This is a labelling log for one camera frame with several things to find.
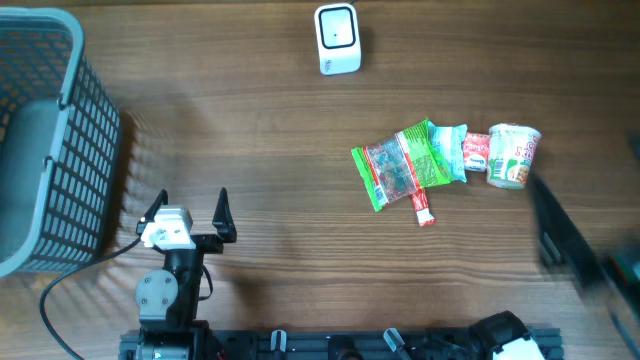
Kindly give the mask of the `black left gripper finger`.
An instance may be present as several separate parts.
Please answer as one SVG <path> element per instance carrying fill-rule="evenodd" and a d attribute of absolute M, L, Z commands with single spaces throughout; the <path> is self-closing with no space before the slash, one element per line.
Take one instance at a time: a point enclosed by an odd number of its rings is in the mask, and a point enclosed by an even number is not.
<path fill-rule="evenodd" d="M 237 229 L 233 221 L 225 187 L 220 190 L 212 225 L 216 228 L 217 235 L 223 243 L 235 243 L 237 241 Z"/>
<path fill-rule="evenodd" d="M 152 223 L 154 221 L 154 217 L 158 212 L 158 210 L 161 208 L 161 206 L 167 205 L 167 204 L 168 204 L 168 193 L 165 189 L 162 189 L 157 195 L 156 199 L 151 204 L 151 206 L 147 209 L 144 215 L 137 222 L 135 233 L 137 235 L 141 235 L 144 232 L 146 226 L 149 223 Z"/>

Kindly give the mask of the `green candy bag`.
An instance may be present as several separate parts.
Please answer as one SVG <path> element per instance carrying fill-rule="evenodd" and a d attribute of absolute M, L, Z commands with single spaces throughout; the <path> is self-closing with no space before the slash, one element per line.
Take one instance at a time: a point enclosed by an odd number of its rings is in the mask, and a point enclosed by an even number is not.
<path fill-rule="evenodd" d="M 453 181 L 444 156 L 429 141 L 428 123 L 426 118 L 386 140 L 351 150 L 376 212 L 419 190 Z"/>

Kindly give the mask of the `red chocolate bar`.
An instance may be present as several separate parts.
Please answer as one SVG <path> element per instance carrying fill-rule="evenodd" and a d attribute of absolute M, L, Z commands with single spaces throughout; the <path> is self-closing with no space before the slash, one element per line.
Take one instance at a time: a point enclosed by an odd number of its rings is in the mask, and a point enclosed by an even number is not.
<path fill-rule="evenodd" d="M 431 214 L 428 197 L 424 189 L 420 189 L 412 194 L 411 200 L 418 224 L 421 227 L 431 226 L 436 223 L 435 217 Z"/>

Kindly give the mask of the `teal snack packet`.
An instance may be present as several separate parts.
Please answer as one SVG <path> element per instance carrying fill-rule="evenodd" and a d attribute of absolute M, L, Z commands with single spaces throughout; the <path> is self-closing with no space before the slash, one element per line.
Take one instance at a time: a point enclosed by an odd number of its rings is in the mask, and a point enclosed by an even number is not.
<path fill-rule="evenodd" d="M 452 180 L 466 183 L 463 142 L 468 130 L 467 125 L 436 126 L 429 121 L 427 126 L 429 141 L 446 161 Z"/>

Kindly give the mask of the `red tissue pack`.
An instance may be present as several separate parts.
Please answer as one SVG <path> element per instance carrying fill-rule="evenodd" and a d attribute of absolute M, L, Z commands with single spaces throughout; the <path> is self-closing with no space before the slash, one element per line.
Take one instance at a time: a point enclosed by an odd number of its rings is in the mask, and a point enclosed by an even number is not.
<path fill-rule="evenodd" d="M 489 152 L 489 135 L 468 132 L 463 142 L 464 168 L 467 171 L 485 172 Z"/>

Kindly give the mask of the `instant noodle cup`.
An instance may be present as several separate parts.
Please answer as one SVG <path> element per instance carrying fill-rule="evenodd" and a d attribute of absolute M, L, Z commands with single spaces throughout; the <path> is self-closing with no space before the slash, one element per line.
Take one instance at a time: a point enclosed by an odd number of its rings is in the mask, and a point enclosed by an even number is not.
<path fill-rule="evenodd" d="M 504 189 L 523 189 L 541 134 L 534 128 L 501 123 L 489 129 L 487 182 Z"/>

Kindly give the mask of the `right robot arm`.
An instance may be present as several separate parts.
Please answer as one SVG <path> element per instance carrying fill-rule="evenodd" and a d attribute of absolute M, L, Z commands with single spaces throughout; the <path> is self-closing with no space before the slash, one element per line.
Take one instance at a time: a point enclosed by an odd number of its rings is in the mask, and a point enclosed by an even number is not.
<path fill-rule="evenodd" d="M 538 249 L 547 268 L 571 270 L 585 300 L 603 300 L 632 356 L 639 357 L 639 244 L 606 255 L 588 244 L 543 178 L 529 174 L 526 189 L 538 230 Z"/>

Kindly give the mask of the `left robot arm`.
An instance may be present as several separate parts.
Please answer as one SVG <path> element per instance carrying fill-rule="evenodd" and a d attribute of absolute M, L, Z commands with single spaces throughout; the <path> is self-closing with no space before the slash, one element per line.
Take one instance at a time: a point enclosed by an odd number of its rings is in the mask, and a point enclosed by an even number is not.
<path fill-rule="evenodd" d="M 224 348 L 197 308 L 206 299 L 201 280 L 209 280 L 207 254 L 221 254 L 237 241 L 228 193 L 221 189 L 212 218 L 213 233 L 194 234 L 193 219 L 182 205 L 168 203 L 163 190 L 136 226 L 147 248 L 164 256 L 163 267 L 145 274 L 135 291 L 140 330 L 129 345 L 120 345 L 121 359 L 223 359 Z"/>

